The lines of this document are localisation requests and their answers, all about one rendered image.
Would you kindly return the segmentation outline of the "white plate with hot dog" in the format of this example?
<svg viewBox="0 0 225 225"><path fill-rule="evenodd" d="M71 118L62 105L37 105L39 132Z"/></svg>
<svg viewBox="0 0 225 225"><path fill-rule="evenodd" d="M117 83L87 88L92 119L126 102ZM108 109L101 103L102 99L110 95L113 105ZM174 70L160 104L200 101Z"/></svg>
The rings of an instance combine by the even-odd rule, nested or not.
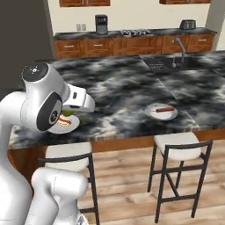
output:
<svg viewBox="0 0 225 225"><path fill-rule="evenodd" d="M71 115L69 117L65 117L65 116L61 115L60 117L63 117L64 119L67 119L67 120L71 120L71 125L65 127L65 126L59 125L56 122L51 128L48 129L48 131L50 133L67 134L67 133L70 133L70 132L74 131L75 129L77 129L80 124L80 120L75 115Z"/></svg>

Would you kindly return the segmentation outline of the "black toaster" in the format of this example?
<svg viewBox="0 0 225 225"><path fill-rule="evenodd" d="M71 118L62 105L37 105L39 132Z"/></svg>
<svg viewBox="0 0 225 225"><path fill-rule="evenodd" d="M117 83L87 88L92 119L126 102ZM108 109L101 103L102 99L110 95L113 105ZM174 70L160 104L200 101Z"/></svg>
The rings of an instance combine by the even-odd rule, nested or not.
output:
<svg viewBox="0 0 225 225"><path fill-rule="evenodd" d="M196 28L196 21L194 19L183 19L179 28L181 30L193 30Z"/></svg>

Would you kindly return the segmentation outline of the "hot dog in bun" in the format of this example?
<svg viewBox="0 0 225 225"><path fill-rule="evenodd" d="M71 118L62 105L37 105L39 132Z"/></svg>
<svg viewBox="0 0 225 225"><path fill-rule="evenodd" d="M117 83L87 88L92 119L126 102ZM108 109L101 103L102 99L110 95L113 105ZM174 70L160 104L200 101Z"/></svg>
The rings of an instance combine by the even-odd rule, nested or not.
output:
<svg viewBox="0 0 225 225"><path fill-rule="evenodd" d="M71 120L67 120L67 119L64 119L63 117L60 117L58 120L57 120L57 123L61 126L70 126L71 125Z"/></svg>

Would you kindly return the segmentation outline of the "red sausage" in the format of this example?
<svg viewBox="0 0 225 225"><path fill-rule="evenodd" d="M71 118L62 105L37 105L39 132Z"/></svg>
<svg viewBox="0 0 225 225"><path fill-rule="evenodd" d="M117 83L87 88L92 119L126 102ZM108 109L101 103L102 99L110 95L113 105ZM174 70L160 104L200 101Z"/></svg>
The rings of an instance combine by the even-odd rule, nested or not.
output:
<svg viewBox="0 0 225 225"><path fill-rule="evenodd" d="M174 111L175 108L173 106L167 106L167 107L162 107L162 108L157 108L156 112L157 113L164 113L164 112L171 112Z"/></svg>

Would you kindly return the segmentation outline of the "black stool with white seat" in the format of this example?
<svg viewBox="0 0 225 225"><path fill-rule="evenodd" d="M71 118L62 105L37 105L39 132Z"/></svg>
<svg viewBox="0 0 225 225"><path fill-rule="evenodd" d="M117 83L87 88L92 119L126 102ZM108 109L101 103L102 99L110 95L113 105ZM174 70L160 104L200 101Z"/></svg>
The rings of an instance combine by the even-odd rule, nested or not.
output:
<svg viewBox="0 0 225 225"><path fill-rule="evenodd" d="M39 167L52 164L56 169L74 172L88 169L88 183L91 185L93 207L84 208L81 212L94 213L96 225L100 225L92 147L89 142L48 146L45 157L39 158L38 164Z"/></svg>
<svg viewBox="0 0 225 225"><path fill-rule="evenodd" d="M193 132L159 134L154 136L153 141L147 192L151 191L153 176L160 174L155 223L159 221L160 209L163 203L180 200L193 200L191 214L193 218L196 214L214 141L200 142ZM180 195L178 193L181 174L185 171L201 171L195 194ZM174 197L163 197L165 179L168 179Z"/></svg>

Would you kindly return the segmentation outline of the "black hob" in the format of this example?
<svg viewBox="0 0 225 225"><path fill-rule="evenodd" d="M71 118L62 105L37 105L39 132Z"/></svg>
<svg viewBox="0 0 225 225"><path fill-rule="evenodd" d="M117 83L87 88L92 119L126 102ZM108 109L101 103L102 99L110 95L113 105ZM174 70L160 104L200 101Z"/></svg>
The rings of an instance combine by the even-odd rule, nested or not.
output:
<svg viewBox="0 0 225 225"><path fill-rule="evenodd" d="M151 31L149 29L134 29L134 30L120 30L123 36L141 36L150 35Z"/></svg>

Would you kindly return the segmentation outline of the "black sink basin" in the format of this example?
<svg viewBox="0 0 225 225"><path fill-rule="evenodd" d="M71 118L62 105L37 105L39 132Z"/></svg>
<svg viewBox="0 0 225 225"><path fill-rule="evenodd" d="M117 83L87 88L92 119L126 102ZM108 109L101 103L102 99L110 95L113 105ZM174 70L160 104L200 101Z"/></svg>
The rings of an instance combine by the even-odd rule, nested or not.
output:
<svg viewBox="0 0 225 225"><path fill-rule="evenodd" d="M199 62L196 57L175 55L141 55L143 61L147 64L153 73L172 73L183 70L206 69L207 66Z"/></svg>

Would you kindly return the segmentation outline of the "white plate with sausage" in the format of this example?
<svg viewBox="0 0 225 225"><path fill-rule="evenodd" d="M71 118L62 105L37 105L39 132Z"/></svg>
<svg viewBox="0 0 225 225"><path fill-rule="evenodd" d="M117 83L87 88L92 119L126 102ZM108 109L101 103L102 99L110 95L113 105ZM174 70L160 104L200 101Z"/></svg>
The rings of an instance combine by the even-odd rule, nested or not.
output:
<svg viewBox="0 0 225 225"><path fill-rule="evenodd" d="M145 113L154 119L157 120L173 120L178 116L178 110L176 108L173 108L169 111L164 112L157 112L157 109L161 108L168 108L170 105L162 104L162 103L154 103L151 105L148 105L145 109Z"/></svg>

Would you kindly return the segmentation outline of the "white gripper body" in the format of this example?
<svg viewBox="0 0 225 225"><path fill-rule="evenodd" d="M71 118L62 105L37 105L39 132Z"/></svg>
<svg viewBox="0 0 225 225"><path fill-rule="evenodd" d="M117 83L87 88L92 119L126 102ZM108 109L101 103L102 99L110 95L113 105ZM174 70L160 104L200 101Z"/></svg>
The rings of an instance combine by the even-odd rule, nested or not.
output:
<svg viewBox="0 0 225 225"><path fill-rule="evenodd" d="M95 110L95 101L86 92L86 89L73 90L69 98L63 103L63 110L92 113Z"/></svg>

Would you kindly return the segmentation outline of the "wooden wall cupboard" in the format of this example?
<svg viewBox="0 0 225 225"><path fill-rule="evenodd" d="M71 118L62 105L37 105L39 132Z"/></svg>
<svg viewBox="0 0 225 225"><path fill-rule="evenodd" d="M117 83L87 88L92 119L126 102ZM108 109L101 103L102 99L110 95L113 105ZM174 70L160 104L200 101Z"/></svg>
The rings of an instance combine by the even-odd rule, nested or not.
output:
<svg viewBox="0 0 225 225"><path fill-rule="evenodd" d="M110 6L111 0L59 0L60 7Z"/></svg>
<svg viewBox="0 0 225 225"><path fill-rule="evenodd" d="M210 4L211 0L159 0L160 4Z"/></svg>

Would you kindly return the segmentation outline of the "wooden base cupboard run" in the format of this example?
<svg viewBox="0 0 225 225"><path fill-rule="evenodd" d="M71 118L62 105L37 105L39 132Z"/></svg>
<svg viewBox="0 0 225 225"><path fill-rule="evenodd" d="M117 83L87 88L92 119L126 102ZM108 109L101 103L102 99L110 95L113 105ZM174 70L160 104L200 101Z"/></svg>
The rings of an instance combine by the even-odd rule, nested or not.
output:
<svg viewBox="0 0 225 225"><path fill-rule="evenodd" d="M86 38L83 40L56 40L55 54L61 58L95 58L138 54L174 54L181 48L175 42L180 38L187 53L210 51L214 33L157 35L141 37Z"/></svg>

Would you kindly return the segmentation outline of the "black coffee machine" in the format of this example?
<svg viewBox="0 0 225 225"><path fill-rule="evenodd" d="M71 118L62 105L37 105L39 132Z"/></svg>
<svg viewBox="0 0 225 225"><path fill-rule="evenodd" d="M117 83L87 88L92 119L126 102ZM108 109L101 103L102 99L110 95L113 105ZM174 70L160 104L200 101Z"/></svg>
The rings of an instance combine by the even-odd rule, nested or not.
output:
<svg viewBox="0 0 225 225"><path fill-rule="evenodd" d="M108 17L105 14L95 16L96 33L105 35L108 34Z"/></svg>

